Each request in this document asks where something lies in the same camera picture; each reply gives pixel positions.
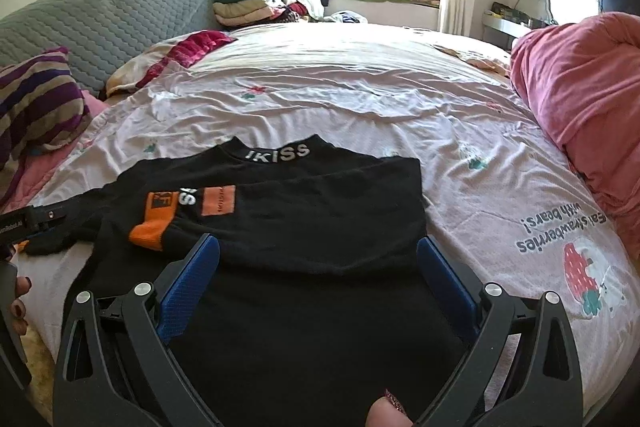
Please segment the left hand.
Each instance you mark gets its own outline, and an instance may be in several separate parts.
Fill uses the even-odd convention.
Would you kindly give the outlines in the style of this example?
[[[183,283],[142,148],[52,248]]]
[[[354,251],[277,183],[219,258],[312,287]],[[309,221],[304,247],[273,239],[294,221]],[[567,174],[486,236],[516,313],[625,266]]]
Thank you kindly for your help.
[[[20,337],[25,336],[28,331],[26,321],[26,308],[22,298],[27,295],[32,288],[32,281],[28,277],[17,277],[15,280],[15,299],[10,304],[12,314],[12,327],[14,332]]]

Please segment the right hand thumb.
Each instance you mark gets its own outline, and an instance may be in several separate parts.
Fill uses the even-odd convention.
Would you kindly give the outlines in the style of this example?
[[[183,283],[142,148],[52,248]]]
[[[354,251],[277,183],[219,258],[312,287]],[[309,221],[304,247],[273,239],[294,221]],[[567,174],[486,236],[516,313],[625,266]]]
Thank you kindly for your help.
[[[404,407],[388,390],[369,409],[366,427],[412,427]]]

